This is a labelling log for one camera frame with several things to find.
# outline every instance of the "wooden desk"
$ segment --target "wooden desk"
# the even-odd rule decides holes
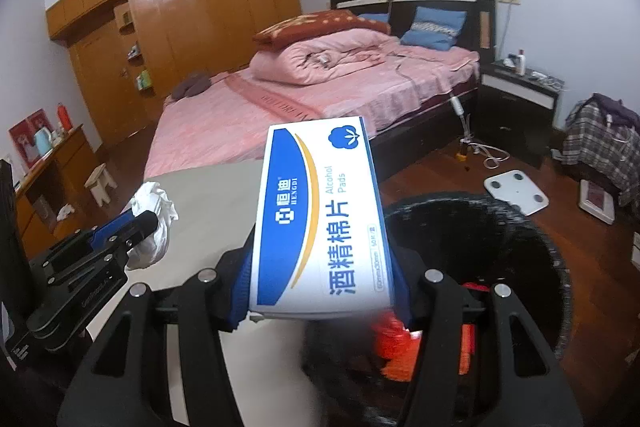
[[[74,228],[84,227],[85,212],[95,204],[89,190],[84,188],[84,182],[97,166],[95,153],[84,136],[82,125],[79,125],[36,163],[20,182],[15,193],[16,213],[18,231],[28,259],[49,248],[68,232],[68,223],[58,223],[55,229],[49,230],[33,208],[33,201],[44,196],[56,215],[62,206],[71,203],[76,214],[67,219],[77,223]]]

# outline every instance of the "plaid clothes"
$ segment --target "plaid clothes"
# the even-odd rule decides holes
[[[629,127],[607,129],[606,115],[598,105],[582,107],[583,103],[578,102],[566,119],[562,163],[582,162],[604,174],[620,189],[620,206],[631,203],[634,215],[640,217],[640,136]]]

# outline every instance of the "wooden stool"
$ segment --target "wooden stool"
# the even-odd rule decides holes
[[[103,203],[111,203],[111,198],[106,190],[107,186],[118,188],[118,184],[113,180],[107,170],[107,164],[103,163],[94,169],[94,172],[91,173],[91,176],[89,176],[89,179],[85,182],[84,187],[91,190],[95,202],[98,203],[98,206],[102,206]]]

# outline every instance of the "kettle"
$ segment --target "kettle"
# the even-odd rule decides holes
[[[40,156],[46,155],[46,153],[51,150],[51,133],[46,127],[42,127],[37,131],[34,139],[36,140],[36,149],[38,149]]]

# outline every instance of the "red thermos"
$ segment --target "red thermos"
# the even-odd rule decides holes
[[[66,107],[61,103],[58,104],[58,119],[65,131],[69,132],[73,129],[74,125],[71,123],[69,113],[66,111]]]

